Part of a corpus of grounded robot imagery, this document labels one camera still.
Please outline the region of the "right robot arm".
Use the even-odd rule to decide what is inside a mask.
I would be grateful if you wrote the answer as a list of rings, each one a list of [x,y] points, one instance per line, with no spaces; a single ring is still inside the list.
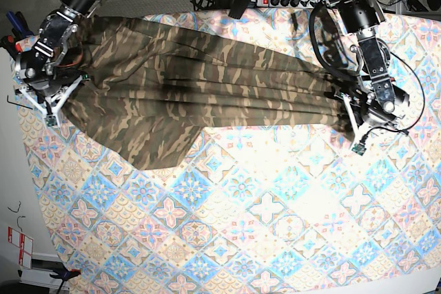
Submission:
[[[78,32],[79,21],[107,0],[59,1],[61,7],[41,24],[37,41],[14,60],[14,73],[21,84],[17,93],[40,111],[48,127],[61,124],[61,108],[78,85],[88,79],[76,64],[63,62],[69,40]]]

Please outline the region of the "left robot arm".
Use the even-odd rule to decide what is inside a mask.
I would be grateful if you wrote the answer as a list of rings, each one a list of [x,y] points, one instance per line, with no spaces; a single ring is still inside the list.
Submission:
[[[344,31],[357,38],[350,50],[356,56],[357,69],[345,73],[328,64],[322,57],[315,33],[316,16],[322,9],[336,10]],[[320,0],[309,17],[309,36],[319,63],[332,76],[343,80],[336,93],[349,115],[354,133],[352,152],[363,155],[370,133],[380,129],[387,132],[409,133],[410,127],[400,128],[399,120],[410,113],[410,96],[393,84],[389,66],[393,53],[376,36],[376,28],[385,17],[376,0]]]

